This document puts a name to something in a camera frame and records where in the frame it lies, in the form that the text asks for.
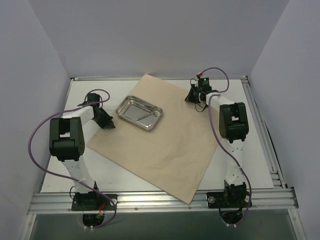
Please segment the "steel instrument tray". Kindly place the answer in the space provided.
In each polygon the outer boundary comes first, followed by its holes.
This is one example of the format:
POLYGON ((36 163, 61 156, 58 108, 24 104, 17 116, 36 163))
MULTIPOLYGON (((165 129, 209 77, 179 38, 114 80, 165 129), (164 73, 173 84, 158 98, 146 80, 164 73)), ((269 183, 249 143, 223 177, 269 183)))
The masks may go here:
POLYGON ((157 105, 154 105, 146 100, 143 100, 142 98, 139 98, 135 95, 127 95, 123 101, 119 104, 119 106, 115 110, 116 115, 124 120, 125 122, 128 122, 132 124, 133 126, 136 126, 146 132, 150 132, 154 129, 157 122, 160 120, 160 118, 163 115, 163 109, 157 105), (148 112, 136 107, 133 105, 133 103, 140 103, 142 105, 148 106, 150 108, 154 108, 155 112, 157 113, 157 117, 149 116, 147 118, 144 118, 142 120, 136 121, 141 116, 146 115, 148 112))

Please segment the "beige wrapping cloth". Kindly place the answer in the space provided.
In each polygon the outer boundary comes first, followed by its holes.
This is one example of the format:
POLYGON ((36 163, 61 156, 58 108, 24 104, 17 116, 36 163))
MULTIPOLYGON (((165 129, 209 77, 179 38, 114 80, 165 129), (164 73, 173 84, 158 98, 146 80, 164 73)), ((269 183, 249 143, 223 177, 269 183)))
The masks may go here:
POLYGON ((152 131, 115 116, 114 129, 98 130, 88 147, 136 176, 190 204, 218 147, 215 109, 197 112, 188 90, 145 74, 130 92, 161 107, 152 131))

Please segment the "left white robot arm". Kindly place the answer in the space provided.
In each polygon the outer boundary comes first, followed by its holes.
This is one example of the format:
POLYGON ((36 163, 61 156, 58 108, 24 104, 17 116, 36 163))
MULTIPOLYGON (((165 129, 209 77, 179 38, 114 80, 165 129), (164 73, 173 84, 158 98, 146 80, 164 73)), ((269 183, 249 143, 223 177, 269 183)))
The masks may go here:
POLYGON ((114 129, 113 117, 104 109, 102 97, 89 92, 77 110, 62 117, 55 117, 49 123, 49 152, 56 157, 72 178, 75 187, 75 201, 90 210, 100 206, 98 186, 91 177, 84 160, 85 137, 83 125, 94 121, 101 129, 114 129))

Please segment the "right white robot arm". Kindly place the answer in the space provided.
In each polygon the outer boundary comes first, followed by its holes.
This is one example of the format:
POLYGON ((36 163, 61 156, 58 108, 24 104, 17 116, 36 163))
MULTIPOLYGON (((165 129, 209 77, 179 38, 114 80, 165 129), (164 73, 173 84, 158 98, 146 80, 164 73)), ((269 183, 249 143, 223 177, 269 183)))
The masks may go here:
POLYGON ((208 109, 214 137, 226 154, 223 203, 230 207, 240 200, 248 203, 252 195, 252 185, 243 169, 243 150, 249 133, 246 105, 225 98, 212 89, 209 78, 200 76, 196 83, 190 84, 185 101, 196 106, 201 102, 205 103, 204 109, 208 109))

